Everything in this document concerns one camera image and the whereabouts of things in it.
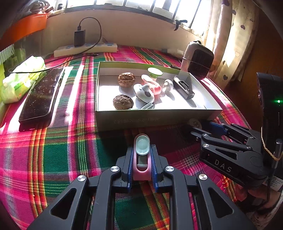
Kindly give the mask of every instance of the heart-patterned curtain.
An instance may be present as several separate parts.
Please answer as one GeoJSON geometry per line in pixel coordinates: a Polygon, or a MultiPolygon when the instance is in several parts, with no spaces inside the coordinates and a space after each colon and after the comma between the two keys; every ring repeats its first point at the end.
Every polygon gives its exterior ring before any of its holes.
{"type": "Polygon", "coordinates": [[[259,9],[252,0],[212,0],[203,45],[214,53],[208,78],[221,89],[241,80],[254,44],[259,9]]]}

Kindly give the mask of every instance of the shallow open box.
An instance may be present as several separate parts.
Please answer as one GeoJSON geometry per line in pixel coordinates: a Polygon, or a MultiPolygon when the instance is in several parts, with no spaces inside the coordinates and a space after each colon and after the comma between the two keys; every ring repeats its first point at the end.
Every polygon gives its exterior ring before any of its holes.
{"type": "Polygon", "coordinates": [[[99,63],[95,102],[97,127],[100,131],[186,123],[190,118],[213,120],[222,111],[210,93],[187,72],[156,65],[117,61],[99,63]],[[161,86],[166,79],[173,80],[173,77],[177,76],[191,86],[195,93],[194,97],[185,100],[175,89],[170,92],[163,90],[155,96],[151,109],[139,110],[145,103],[136,97],[133,87],[119,86],[118,76],[131,72],[136,77],[135,84],[143,84],[141,75],[149,75],[149,67],[155,67],[163,72],[157,79],[161,86]],[[115,109],[113,98],[120,94],[132,98],[133,109],[115,109]]]}

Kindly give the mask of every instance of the window sill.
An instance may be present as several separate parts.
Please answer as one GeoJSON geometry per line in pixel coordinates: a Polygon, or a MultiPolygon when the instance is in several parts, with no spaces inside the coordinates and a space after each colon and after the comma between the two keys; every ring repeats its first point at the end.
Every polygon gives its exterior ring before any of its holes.
{"type": "MultiPolygon", "coordinates": [[[[66,9],[61,9],[61,10],[56,10],[53,11],[53,13],[49,14],[49,17],[53,17],[56,16],[58,14],[62,14],[62,13],[68,13],[68,12],[74,12],[74,11],[79,11],[79,10],[121,10],[121,11],[128,11],[128,12],[133,12],[133,13],[138,13],[138,14],[143,14],[143,15],[147,15],[150,17],[154,17],[166,22],[169,22],[173,25],[176,24],[176,21],[164,17],[162,15],[147,11],[147,10],[142,10],[142,9],[137,9],[137,8],[133,8],[133,7],[126,7],[126,6],[117,6],[117,5],[88,5],[88,6],[79,6],[79,7],[70,7],[70,8],[66,8],[66,9]]],[[[202,35],[196,33],[194,30],[192,30],[191,28],[181,24],[179,26],[180,29],[184,29],[196,36],[198,36],[199,38],[202,39],[202,35]]]]}

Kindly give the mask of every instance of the human hand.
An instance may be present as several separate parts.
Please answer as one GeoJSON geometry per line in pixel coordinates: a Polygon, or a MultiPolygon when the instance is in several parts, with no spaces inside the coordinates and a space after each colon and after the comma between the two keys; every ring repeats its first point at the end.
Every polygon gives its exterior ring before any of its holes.
{"type": "MultiPolygon", "coordinates": [[[[237,200],[243,201],[244,199],[247,198],[248,193],[251,194],[254,197],[266,200],[267,199],[267,186],[261,185],[260,187],[258,187],[256,189],[247,190],[239,184],[235,185],[235,196],[236,196],[237,200]]],[[[279,197],[280,197],[280,192],[277,192],[277,191],[274,191],[273,189],[270,189],[270,200],[264,206],[262,206],[260,209],[273,207],[276,204],[276,202],[279,200],[279,197]]]]}

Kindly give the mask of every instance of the white wall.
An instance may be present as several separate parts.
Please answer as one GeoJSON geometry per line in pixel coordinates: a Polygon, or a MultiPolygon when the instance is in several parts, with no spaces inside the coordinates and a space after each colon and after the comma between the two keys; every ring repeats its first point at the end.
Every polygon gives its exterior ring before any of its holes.
{"type": "MultiPolygon", "coordinates": [[[[139,46],[150,49],[179,49],[185,51],[191,41],[200,40],[191,32],[175,25],[148,16],[121,10],[81,10],[58,14],[47,19],[42,31],[41,53],[52,53],[58,47],[74,43],[74,31],[81,19],[95,17],[102,27],[102,36],[119,45],[139,46]]],[[[99,26],[94,19],[85,19],[82,29],[86,30],[86,43],[98,39],[99,26]]]]}

